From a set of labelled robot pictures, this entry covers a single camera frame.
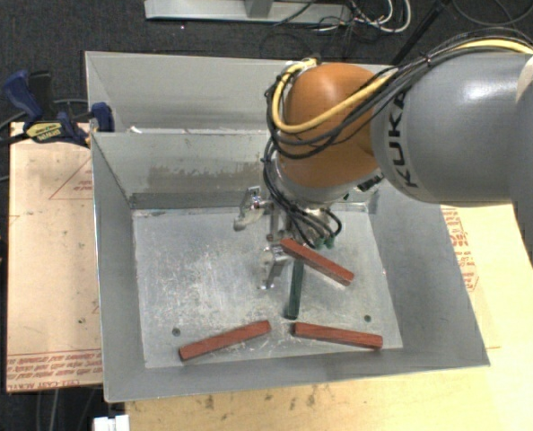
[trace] metal stand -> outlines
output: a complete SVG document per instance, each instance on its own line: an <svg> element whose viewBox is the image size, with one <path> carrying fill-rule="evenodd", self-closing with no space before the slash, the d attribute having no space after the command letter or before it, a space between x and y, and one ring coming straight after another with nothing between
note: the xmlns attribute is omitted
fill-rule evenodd
<svg viewBox="0 0 533 431"><path fill-rule="evenodd" d="M146 0L148 20L216 20L241 22L280 22L298 13L310 0ZM293 22L317 23L325 17L339 18L341 4L311 4Z"/></svg>

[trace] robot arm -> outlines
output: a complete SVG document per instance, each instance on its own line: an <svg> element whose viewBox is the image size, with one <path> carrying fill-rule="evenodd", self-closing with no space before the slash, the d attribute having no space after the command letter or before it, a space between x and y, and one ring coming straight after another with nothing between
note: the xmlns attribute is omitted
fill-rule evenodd
<svg viewBox="0 0 533 431"><path fill-rule="evenodd" d="M306 59L266 98L265 184L297 241L332 245L331 205L384 177L430 203L512 202L533 261L531 42L458 37L376 75Z"/></svg>

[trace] red wooden block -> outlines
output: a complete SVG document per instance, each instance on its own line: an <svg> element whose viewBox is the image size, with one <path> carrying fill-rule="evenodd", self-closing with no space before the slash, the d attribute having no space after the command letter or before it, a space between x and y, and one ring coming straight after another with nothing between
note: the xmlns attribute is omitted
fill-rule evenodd
<svg viewBox="0 0 533 431"><path fill-rule="evenodd" d="M300 245L291 238L284 238L281 240L281 247L283 248L283 251L291 257L298 260L304 260L306 265L316 269L323 275L331 277L343 286L348 286L353 282L354 273L352 271L349 271L332 260L321 256L312 249Z"/></svg>
<svg viewBox="0 0 533 431"><path fill-rule="evenodd" d="M293 325L293 335L303 339L328 341L331 343L340 343L342 345L351 345L353 347L372 349L382 348L381 335L318 326L316 324L309 324L308 322L295 322Z"/></svg>
<svg viewBox="0 0 533 431"><path fill-rule="evenodd" d="M199 340L195 343L179 348L181 360L188 361L193 357L198 357L216 351L217 349L230 347L246 340L259 337L270 332L271 327L268 321L252 322L246 326L229 330L219 335Z"/></svg>

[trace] wire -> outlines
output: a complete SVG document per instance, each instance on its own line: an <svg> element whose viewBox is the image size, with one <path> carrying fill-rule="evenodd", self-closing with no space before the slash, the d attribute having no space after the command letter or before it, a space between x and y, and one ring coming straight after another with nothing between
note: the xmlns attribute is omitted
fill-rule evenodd
<svg viewBox="0 0 533 431"><path fill-rule="evenodd" d="M87 398L87 401L85 402L85 407L83 408L83 412L81 414L81 418L79 420L79 424L77 425L77 428L75 431L81 431L83 428L83 424L85 423L85 419L87 419L87 412L89 411L89 407L91 406L91 402L93 400L93 397L95 396L95 390L91 389L91 393L89 394L89 397Z"/></svg>
<svg viewBox="0 0 533 431"><path fill-rule="evenodd" d="M53 406L51 409L51 418L49 419L49 431L53 431L53 428L55 427L55 416L57 413L57 404L59 402L59 389L55 390L55 394L53 396Z"/></svg>
<svg viewBox="0 0 533 431"><path fill-rule="evenodd" d="M298 18L301 14L303 14L306 10L308 10L313 4L315 4L317 2L318 2L318 0L310 0L305 6L303 6L303 8L301 8L296 13L291 14L290 16L288 16L288 17L282 19L281 21L276 22L275 24L273 24L273 27L277 27L279 25L283 25L283 24L286 24L286 23L288 23L290 21L293 21L294 19Z"/></svg>
<svg viewBox="0 0 533 431"><path fill-rule="evenodd" d="M406 14L406 21L404 22L402 26L397 27L397 28L384 27L384 24L389 22L394 15L394 5L392 4L392 0L386 0L386 1L389 6L388 14L385 16L376 18L376 19L371 19L362 11L362 9L356 4L354 0L347 0L347 2L350 4L351 10L355 14L355 17L353 18L354 22L369 25L375 29L378 29L381 32L390 33L390 34L400 33L402 31L405 31L410 25L410 22L412 21L412 8L410 6L410 1L403 0L405 14Z"/></svg>
<svg viewBox="0 0 533 431"><path fill-rule="evenodd" d="M489 48L489 49L506 49L510 51L533 54L533 47L529 47L527 44L524 44L517 40L500 40L497 38L489 40L466 40L459 43L457 46L447 48L453 51L464 51L471 48ZM427 63L431 63L433 56L422 59ZM379 92L389 81L391 81L397 74L397 70L393 72L388 72L383 76L373 77L371 83L366 84L365 87L358 90L344 101L338 103L329 110L324 111L317 117L305 121L303 123L298 123L295 125L288 125L283 122L281 119L280 107L281 101L284 97L284 89L288 86L291 80L299 73L303 72L307 68L311 68L318 64L316 59L304 59L301 62L295 63L289 66L279 77L279 80L275 84L275 88L272 93L272 103L271 103L271 114L272 120L275 127L286 134L300 134L304 131L311 130L316 128L323 122L334 117L337 113L340 113L348 108L355 106L360 101L366 101L372 97L375 93Z"/></svg>
<svg viewBox="0 0 533 431"><path fill-rule="evenodd" d="M458 2L456 0L452 0L452 4L454 6L454 9L456 10L456 12L460 16L462 16L463 18L467 19L470 22L473 22L474 24L478 24L478 25L485 26L485 27L494 27L494 26L500 26L500 25L514 25L514 24L516 24L516 22L520 22L521 20L527 18L531 14L531 12L533 11L533 0L532 0L532 3L530 4L530 6L528 7L528 9L526 11L524 11L519 16L512 17L510 15L510 12L508 11L508 9L505 7L505 5L500 0L492 0L492 1L500 7L500 9L503 11L503 13L508 18L507 21L504 21L504 22L482 21L482 20L473 18L472 16L466 14L464 12L464 10L462 10L459 7Z"/></svg>
<svg viewBox="0 0 533 431"><path fill-rule="evenodd" d="M263 157L263 179L271 199L286 213L287 222L304 243L313 249L316 249L321 243L329 246L334 238L340 234L342 224L336 215L325 208L321 209L321 212L336 223L336 229L333 231L320 218L308 212L307 209L301 208L296 201L291 201L286 197L271 177L275 171L273 166L275 153L291 159L303 159L310 158L332 145L342 144L353 138L392 100L410 89L433 67L466 54L501 51L533 54L533 42L520 32L507 28L500 30L484 29L459 34L419 58L378 72L344 101L314 119L296 125L289 125L281 120L284 91L297 75L306 69L317 66L319 61L314 58L307 58L288 66L265 93L266 123L271 137L266 144ZM302 135L337 113L344 112L346 108L349 108L350 111L337 126L317 136L305 138ZM343 132L355 123L357 124L352 132L343 136ZM290 145L298 151L289 151L284 147L285 145ZM306 150L300 150L299 147L306 147Z"/></svg>

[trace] black cable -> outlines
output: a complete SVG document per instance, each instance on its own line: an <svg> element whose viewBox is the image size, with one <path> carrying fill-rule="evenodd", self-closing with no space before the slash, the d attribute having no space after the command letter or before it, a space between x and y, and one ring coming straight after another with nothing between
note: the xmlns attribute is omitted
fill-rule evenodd
<svg viewBox="0 0 533 431"><path fill-rule="evenodd" d="M440 64L441 62L445 62L446 60L449 60L450 58L462 56L465 54L471 54L474 52L485 52L485 51L496 51L496 48L494 47L477 47L477 48L461 48L459 50L455 50L454 48L462 45L465 41L468 40L508 40L508 41L517 41L517 42L523 42L525 45L527 45L529 48L533 49L533 42L531 42L530 39L523 38L524 40L521 40L520 37L518 37L520 34L515 30L505 30L500 29L500 32L503 33L503 35L496 35L496 30L489 31L489 30L481 30L481 31L473 31L468 32L467 34L460 34L453 39L450 39L443 44L441 44L439 47L433 49L428 55L419 57L418 59L415 59L405 65L402 65L398 68L398 71L392 76L392 78L383 85L377 92L375 92L370 98L368 98L366 101L358 105L357 107L354 107L351 113L343 120L343 122L338 125L337 127L334 127L333 129L330 129L329 131L320 134L319 136L309 138L309 139L300 139L299 136L295 138L286 138L281 136L281 133L278 131L278 129L275 127L275 124L272 120L271 116L271 105L272 105L272 93L274 91L274 87L270 88L266 92L266 99L267 99L267 125L269 128L269 131L271 132L271 137L273 138L273 143L275 146L275 149L281 153L282 155L290 158L290 159L301 159L301 158L309 158L313 156L314 154L318 154L324 149L328 148L331 145L337 145L339 143L342 143L345 141L343 138L342 140L338 141L336 138L338 135L348 126L353 124L357 119L359 119L364 113L369 111L372 107L374 107L379 102L382 102L382 107L385 106L388 101L391 101L394 99L394 97L405 87L408 87L408 85L415 83L422 75L424 75L429 69L432 67ZM388 71L386 69L382 73L378 73L375 75L369 82L367 82L363 87L365 87L367 84L370 84L372 81L374 81L378 75L383 75L384 72ZM290 78L285 78L284 80L284 87L290 82ZM376 113L380 112L379 110L374 112L372 117L376 115ZM361 124L350 136L346 138L352 138L360 128L365 126L370 120L365 120L364 123ZM322 142L322 144L318 147L315 147L314 149L310 149L307 152L304 153L290 153L286 152L282 147L281 144L284 145L314 145L317 143Z"/></svg>
<svg viewBox="0 0 533 431"><path fill-rule="evenodd" d="M478 24L478 25L482 25L482 26L485 26L485 27L494 27L494 26L503 26L503 25L515 25L516 22L520 22L521 20L527 18L533 11L533 0L532 0L532 3L530 4L530 6L528 7L527 10L525 10L522 14L520 14L519 16L516 16L516 17L512 17L510 15L510 12L508 11L508 8L506 8L506 6L500 1L500 0L492 0L495 4L497 4L500 9L503 11L503 13L506 15L506 17L508 18L506 21L504 22L488 22L488 21L482 21L482 20L479 20L479 19L476 19L476 18L473 18L472 16L466 14L464 12L464 10L462 10L458 3L456 2L456 0L453 0L452 1L452 5L454 6L454 9L456 10L456 12L462 16L463 18L467 19L468 21L470 22L473 22L474 24Z"/></svg>
<svg viewBox="0 0 533 431"><path fill-rule="evenodd" d="M297 11L296 13L294 14L291 14L290 16L282 19L281 21L279 22L276 22L273 24L272 27L278 27L280 25L283 25L283 24L287 24L288 22L290 21L293 21L294 19L298 18L301 14L303 14L306 10L308 10L313 4L317 3L318 0L310 0L305 6L303 6L303 8L301 8L299 11Z"/></svg>
<svg viewBox="0 0 533 431"><path fill-rule="evenodd" d="M83 413L81 414L81 418L79 419L79 424L77 425L77 428L75 429L75 431L81 431L83 429L85 420L88 418L87 412L89 411L89 407L91 406L94 396L95 396L95 390L92 388L91 394L89 394L89 397L87 398L87 401L85 402L85 406L83 407Z"/></svg>
<svg viewBox="0 0 533 431"><path fill-rule="evenodd" d="M272 156L274 152L275 149L273 147L273 141L272 139L269 139L266 144L263 157L263 179L265 181L266 188L270 192L273 201L287 214L289 220L296 228L297 232L304 240L304 242L307 243L312 249L316 249L316 244L310 241L306 233L301 229L299 223L303 223L308 227L312 228L322 241L325 241L327 237L336 237L336 235L340 233L342 224L337 219L337 217L332 216L333 219L336 218L337 220L337 229L333 231L324 221L304 211L296 203L291 202L285 197L284 193L276 187L275 183L270 179L269 175L270 165L272 164Z"/></svg>

